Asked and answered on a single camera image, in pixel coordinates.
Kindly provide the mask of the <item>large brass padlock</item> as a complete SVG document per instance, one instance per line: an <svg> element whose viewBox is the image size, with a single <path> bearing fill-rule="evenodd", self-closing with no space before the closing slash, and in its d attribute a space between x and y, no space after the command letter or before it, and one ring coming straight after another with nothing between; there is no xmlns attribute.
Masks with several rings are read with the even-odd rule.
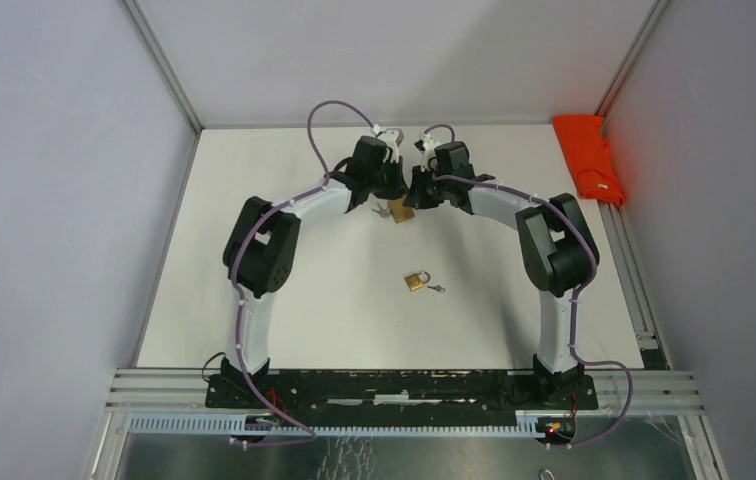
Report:
<svg viewBox="0 0 756 480"><path fill-rule="evenodd" d="M414 209L405 204L406 197L390 200L387 206L395 223L412 220L415 217Z"/></svg>

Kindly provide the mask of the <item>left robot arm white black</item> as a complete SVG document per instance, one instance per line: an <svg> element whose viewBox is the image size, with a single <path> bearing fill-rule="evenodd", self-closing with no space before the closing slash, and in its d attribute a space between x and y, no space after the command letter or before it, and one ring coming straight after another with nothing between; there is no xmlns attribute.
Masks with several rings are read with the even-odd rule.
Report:
<svg viewBox="0 0 756 480"><path fill-rule="evenodd" d="M399 154L403 137L400 129L364 135L317 185L277 202L253 196L244 203L222 256L235 289L237 319L220 366L242 406L256 407L267 397L263 374L270 361L274 300L292 273L301 231L351 212L370 195L402 198L408 192Z"/></svg>

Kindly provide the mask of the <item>small brass padlock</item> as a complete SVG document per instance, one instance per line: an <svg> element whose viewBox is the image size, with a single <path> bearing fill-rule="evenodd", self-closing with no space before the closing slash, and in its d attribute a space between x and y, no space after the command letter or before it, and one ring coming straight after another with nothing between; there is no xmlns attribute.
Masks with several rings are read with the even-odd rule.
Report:
<svg viewBox="0 0 756 480"><path fill-rule="evenodd" d="M431 280L432 276L427 271L418 271L410 273L404 277L404 282L409 291L415 292L422 288L425 288Z"/></svg>

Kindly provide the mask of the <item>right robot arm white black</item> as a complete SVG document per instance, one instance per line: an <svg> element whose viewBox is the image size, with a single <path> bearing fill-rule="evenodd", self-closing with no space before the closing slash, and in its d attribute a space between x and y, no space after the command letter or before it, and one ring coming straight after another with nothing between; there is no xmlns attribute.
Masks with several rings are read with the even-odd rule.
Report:
<svg viewBox="0 0 756 480"><path fill-rule="evenodd" d="M541 330L530 390L539 405L560 406L584 376L575 351L577 300L599 263L577 199L567 193L544 199L478 175L461 141L440 143L424 136L415 147L422 162L412 169L406 206L425 210L448 202L517 232L526 275L540 300Z"/></svg>

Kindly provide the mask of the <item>silver keys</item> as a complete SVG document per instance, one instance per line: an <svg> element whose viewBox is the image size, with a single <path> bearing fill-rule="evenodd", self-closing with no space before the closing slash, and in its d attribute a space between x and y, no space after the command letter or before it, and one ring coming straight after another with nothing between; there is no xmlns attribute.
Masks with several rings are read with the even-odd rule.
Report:
<svg viewBox="0 0 756 480"><path fill-rule="evenodd" d="M372 211L376 213L380 218L391 218L392 211L387 205L377 204Z"/></svg>

